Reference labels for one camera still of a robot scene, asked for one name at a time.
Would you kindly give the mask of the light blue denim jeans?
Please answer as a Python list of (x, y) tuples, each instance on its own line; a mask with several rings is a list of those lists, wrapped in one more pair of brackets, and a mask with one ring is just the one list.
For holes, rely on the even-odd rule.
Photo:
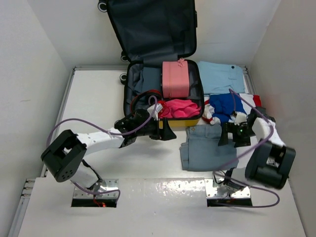
[(218, 167), (223, 170), (236, 168), (238, 161), (224, 164), (237, 157), (237, 149), (232, 142), (218, 146), (222, 133), (220, 125), (196, 125), (186, 128), (187, 139), (181, 144), (182, 169), (191, 172), (209, 172)]

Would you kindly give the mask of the pink towel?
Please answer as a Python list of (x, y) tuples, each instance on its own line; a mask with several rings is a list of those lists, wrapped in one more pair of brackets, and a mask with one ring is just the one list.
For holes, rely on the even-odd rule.
[(198, 116), (201, 106), (198, 106), (192, 100), (172, 99), (161, 102), (163, 109), (159, 112), (158, 117), (167, 119), (185, 119)]

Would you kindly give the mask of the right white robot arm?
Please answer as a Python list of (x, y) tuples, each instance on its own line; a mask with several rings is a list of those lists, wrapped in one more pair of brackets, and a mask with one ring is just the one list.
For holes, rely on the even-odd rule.
[(245, 168), (246, 180), (282, 189), (289, 177), (296, 151), (280, 139), (275, 119), (266, 114), (266, 109), (255, 107), (244, 121), (223, 123), (218, 146), (228, 144), (229, 133), (233, 135), (235, 148), (249, 146), (253, 136), (258, 141)]

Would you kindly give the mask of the dark grey-blue garment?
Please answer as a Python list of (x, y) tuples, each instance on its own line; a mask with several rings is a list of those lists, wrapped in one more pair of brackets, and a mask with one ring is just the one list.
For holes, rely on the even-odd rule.
[(162, 69), (153, 67), (144, 67), (140, 79), (134, 86), (136, 94), (149, 90), (156, 90), (162, 93)]

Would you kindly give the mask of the red white blue shirt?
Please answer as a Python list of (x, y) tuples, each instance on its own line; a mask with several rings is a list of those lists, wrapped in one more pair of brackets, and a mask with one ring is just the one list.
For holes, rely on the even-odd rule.
[(234, 112), (250, 114), (252, 107), (261, 107), (261, 99), (258, 95), (240, 93), (239, 97), (235, 94), (210, 95), (205, 101), (202, 119), (211, 125), (222, 124), (225, 122), (234, 123)]

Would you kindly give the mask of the red and black headphones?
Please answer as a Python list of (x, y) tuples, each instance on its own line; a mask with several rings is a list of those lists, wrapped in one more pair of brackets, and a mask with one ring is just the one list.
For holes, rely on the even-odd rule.
[(137, 110), (137, 104), (139, 102), (142, 102), (142, 103), (145, 103), (145, 102), (148, 102), (149, 101), (149, 105), (151, 105), (151, 101), (149, 99), (150, 96), (154, 96), (157, 98), (157, 101), (163, 101), (163, 96), (162, 96), (162, 93), (159, 92), (158, 90), (155, 90), (155, 89), (151, 89), (151, 90), (148, 90), (148, 91), (145, 91), (145, 92), (142, 92), (140, 94), (138, 94), (137, 96), (135, 96), (133, 98), (133, 100), (131, 101), (130, 103), (130, 110), (131, 110), (131, 113), (134, 115), (135, 114), (135, 111)]

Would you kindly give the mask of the pink cosmetic case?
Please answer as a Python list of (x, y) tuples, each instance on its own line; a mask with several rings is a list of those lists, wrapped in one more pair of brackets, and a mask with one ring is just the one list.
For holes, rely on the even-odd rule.
[(162, 92), (164, 98), (186, 98), (189, 96), (188, 62), (180, 58), (178, 61), (162, 63)]

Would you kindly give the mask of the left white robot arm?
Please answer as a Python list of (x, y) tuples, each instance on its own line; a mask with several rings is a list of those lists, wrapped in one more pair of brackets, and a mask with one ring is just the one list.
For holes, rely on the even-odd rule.
[(106, 149), (119, 149), (133, 144), (139, 136), (153, 140), (176, 139), (167, 119), (159, 122), (144, 109), (115, 122), (108, 130), (99, 128), (93, 133), (74, 133), (70, 129), (61, 132), (45, 149), (41, 160), (59, 183), (70, 180), (88, 193), (101, 181), (99, 174), (84, 158)]

